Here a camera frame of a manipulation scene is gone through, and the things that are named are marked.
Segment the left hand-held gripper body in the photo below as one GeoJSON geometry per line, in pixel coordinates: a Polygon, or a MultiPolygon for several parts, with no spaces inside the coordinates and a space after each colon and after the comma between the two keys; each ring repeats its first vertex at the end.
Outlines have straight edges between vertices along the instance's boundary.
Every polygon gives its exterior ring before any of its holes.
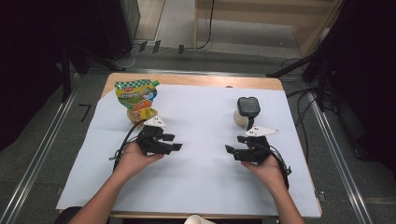
{"type": "Polygon", "coordinates": [[[149,153],[170,154],[170,152],[164,152],[166,146],[166,141],[162,140],[164,127],[164,122],[158,116],[144,122],[143,129],[135,140],[144,155],[149,153]]]}

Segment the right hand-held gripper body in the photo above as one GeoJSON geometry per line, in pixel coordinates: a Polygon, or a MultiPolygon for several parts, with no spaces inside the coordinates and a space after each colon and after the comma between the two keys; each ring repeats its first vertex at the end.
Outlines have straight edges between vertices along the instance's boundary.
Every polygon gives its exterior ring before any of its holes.
{"type": "Polygon", "coordinates": [[[279,133],[279,130],[261,126],[254,126],[246,131],[243,136],[253,137],[253,143],[246,144],[246,158],[243,161],[256,162],[258,164],[264,162],[271,154],[266,136],[276,133],[279,133]]]}

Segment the clear jar with black lid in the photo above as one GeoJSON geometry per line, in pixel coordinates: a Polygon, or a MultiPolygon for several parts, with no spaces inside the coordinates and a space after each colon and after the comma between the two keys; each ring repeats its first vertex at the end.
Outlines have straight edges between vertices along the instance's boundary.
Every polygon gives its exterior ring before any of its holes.
{"type": "Polygon", "coordinates": [[[235,123],[247,131],[252,128],[254,119],[260,114],[261,108],[257,98],[240,97],[233,112],[235,123]]]}

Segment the yellow green spout pouch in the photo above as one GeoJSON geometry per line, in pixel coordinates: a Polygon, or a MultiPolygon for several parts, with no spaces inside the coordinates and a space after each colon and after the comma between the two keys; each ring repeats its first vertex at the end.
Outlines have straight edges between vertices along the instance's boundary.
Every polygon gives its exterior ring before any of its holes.
{"type": "Polygon", "coordinates": [[[152,105],[159,85],[158,80],[149,79],[115,82],[116,96],[127,108],[127,117],[133,124],[143,119],[151,119],[158,114],[152,105]]]}

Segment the person's left hand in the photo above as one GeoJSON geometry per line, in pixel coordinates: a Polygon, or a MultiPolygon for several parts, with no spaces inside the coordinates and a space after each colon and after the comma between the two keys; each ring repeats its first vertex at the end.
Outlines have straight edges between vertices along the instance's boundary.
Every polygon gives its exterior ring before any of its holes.
{"type": "Polygon", "coordinates": [[[162,158],[162,154],[144,155],[139,145],[132,142],[124,149],[114,176],[119,180],[126,181],[162,158]]]}

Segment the person's right hand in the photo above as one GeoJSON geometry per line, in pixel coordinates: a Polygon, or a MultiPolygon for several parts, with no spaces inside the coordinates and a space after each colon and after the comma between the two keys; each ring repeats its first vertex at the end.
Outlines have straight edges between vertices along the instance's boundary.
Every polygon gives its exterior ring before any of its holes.
{"type": "Polygon", "coordinates": [[[286,190],[283,176],[281,174],[277,160],[273,156],[269,156],[263,163],[254,164],[242,161],[241,164],[249,169],[260,182],[271,192],[286,190]]]}

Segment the white paper sheet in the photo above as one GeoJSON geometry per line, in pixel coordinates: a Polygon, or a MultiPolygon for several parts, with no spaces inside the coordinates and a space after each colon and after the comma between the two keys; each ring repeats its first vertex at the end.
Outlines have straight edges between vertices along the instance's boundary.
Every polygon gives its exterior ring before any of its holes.
{"type": "Polygon", "coordinates": [[[290,195],[303,217],[321,208],[283,91],[161,84],[153,106],[165,132],[182,145],[130,179],[115,202],[116,215],[200,214],[273,217],[276,207],[257,177],[226,150],[239,148],[244,129],[233,119],[238,98],[258,99],[257,125],[271,128],[269,144],[290,167],[290,195]]]}

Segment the black stand leg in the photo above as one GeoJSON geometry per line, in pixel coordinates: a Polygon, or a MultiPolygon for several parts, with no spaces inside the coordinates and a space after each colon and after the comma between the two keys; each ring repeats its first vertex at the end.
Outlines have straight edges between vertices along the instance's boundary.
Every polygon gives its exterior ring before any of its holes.
{"type": "Polygon", "coordinates": [[[272,78],[279,78],[282,77],[284,75],[286,75],[288,72],[291,72],[299,67],[302,67],[303,65],[310,63],[313,59],[315,58],[314,54],[311,54],[305,58],[302,58],[300,60],[298,60],[296,63],[293,63],[291,65],[286,66],[285,68],[280,69],[277,72],[271,73],[271,74],[267,74],[267,77],[272,77],[272,78]]]}

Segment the black cabinet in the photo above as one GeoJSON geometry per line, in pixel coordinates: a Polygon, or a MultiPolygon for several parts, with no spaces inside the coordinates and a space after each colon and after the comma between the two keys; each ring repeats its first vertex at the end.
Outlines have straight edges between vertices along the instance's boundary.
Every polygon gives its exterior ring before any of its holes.
{"type": "Polygon", "coordinates": [[[134,43],[140,11],[137,0],[98,0],[105,29],[105,55],[117,59],[134,43]]]}

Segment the dark curtain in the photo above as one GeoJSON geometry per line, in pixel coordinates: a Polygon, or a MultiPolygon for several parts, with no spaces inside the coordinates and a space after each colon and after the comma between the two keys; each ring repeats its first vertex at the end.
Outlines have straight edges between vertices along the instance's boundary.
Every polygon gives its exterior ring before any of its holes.
{"type": "Polygon", "coordinates": [[[74,28],[88,0],[0,0],[0,151],[59,88],[88,71],[74,28]]]}
{"type": "Polygon", "coordinates": [[[358,156],[396,177],[396,0],[343,0],[320,51],[358,156]]]}

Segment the long metal floor rail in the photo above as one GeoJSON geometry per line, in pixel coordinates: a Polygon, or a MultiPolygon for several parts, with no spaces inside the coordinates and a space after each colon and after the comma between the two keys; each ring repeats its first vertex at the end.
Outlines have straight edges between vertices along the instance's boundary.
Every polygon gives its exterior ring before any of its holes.
{"type": "Polygon", "coordinates": [[[190,76],[216,76],[216,77],[267,77],[265,74],[236,73],[236,72],[217,72],[217,71],[187,71],[187,70],[163,70],[163,69],[132,69],[125,70],[124,73],[134,74],[173,74],[190,76]]]}
{"type": "Polygon", "coordinates": [[[66,97],[64,102],[60,104],[50,126],[45,132],[45,135],[35,152],[35,155],[24,172],[21,181],[15,188],[5,212],[0,217],[0,224],[14,224],[33,184],[35,183],[43,163],[50,152],[51,146],[64,123],[64,119],[73,104],[81,79],[82,75],[79,73],[75,73],[72,76],[71,93],[66,97]]]}
{"type": "Polygon", "coordinates": [[[341,178],[347,198],[352,206],[359,224],[374,224],[361,192],[353,178],[352,173],[349,170],[342,150],[333,134],[326,114],[322,112],[318,106],[316,95],[314,93],[309,93],[308,99],[312,101],[312,108],[315,117],[317,118],[318,125],[328,145],[328,149],[332,155],[332,160],[341,178]]]}

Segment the light wooden frame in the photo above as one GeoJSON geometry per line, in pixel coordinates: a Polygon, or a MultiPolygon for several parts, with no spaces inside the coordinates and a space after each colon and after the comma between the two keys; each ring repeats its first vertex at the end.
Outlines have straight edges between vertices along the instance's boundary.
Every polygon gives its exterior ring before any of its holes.
{"type": "Polygon", "coordinates": [[[286,25],[302,56],[317,49],[345,0],[215,0],[213,19],[286,25]]]}

